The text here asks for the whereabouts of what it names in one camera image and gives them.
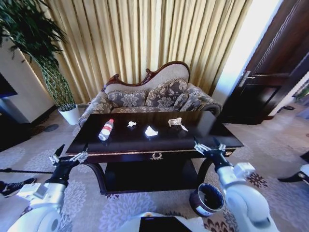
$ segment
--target crumpled paper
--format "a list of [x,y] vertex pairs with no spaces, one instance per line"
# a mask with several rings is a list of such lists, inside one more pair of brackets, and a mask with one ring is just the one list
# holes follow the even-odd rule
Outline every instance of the crumpled paper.
[[170,119],[169,120],[169,127],[171,127],[171,125],[180,125],[183,130],[188,131],[188,129],[182,124],[182,118],[181,117]]
[[127,127],[133,127],[133,126],[136,126],[136,122],[129,121]]
[[150,137],[150,136],[155,136],[158,135],[157,131],[154,131],[150,126],[147,127],[147,130],[145,131],[145,134]]

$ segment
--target water bottle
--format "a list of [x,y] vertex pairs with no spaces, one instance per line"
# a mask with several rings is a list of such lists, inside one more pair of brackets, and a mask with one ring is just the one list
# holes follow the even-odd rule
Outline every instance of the water bottle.
[[108,137],[110,136],[113,125],[114,125],[114,119],[110,119],[107,123],[105,123],[100,134],[98,134],[98,138],[102,141],[107,140]]

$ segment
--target sofa armrest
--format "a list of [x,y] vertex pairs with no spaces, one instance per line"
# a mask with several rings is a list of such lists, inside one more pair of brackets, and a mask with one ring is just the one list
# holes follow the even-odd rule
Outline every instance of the sofa armrest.
[[213,115],[216,117],[221,113],[222,111],[222,105],[218,102],[216,102],[214,99],[212,99],[209,95],[204,93],[200,88],[188,84],[187,92],[189,94],[189,99],[192,99],[194,102],[193,107],[188,107],[186,104],[183,106],[183,108],[180,111],[210,111]]
[[112,111],[112,108],[112,103],[108,100],[106,93],[99,92],[91,101],[83,115],[79,118],[78,125],[81,128],[91,114],[109,114]]

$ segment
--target white wall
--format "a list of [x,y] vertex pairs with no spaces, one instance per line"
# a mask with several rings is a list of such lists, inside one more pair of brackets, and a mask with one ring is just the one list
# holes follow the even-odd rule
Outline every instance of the white wall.
[[15,51],[15,58],[8,50],[11,41],[3,42],[0,48],[0,73],[18,93],[0,100],[0,105],[19,123],[34,121],[54,105],[42,84],[39,82],[23,54]]
[[224,104],[263,38],[282,0],[253,0],[212,97]]
[[270,112],[269,116],[274,116],[278,110],[280,110],[281,107],[284,107],[288,104],[290,104],[294,98],[292,97],[298,90],[301,88],[301,86],[309,80],[309,72],[306,73],[300,81],[291,89],[291,91],[281,100],[281,102],[276,106],[275,109],[273,109],[272,112]]

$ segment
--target television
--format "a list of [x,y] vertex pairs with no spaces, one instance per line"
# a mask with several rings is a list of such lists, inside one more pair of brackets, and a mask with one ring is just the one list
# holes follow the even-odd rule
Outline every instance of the television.
[[0,73],[0,98],[9,97],[16,95],[16,91],[13,87],[5,80],[4,76]]

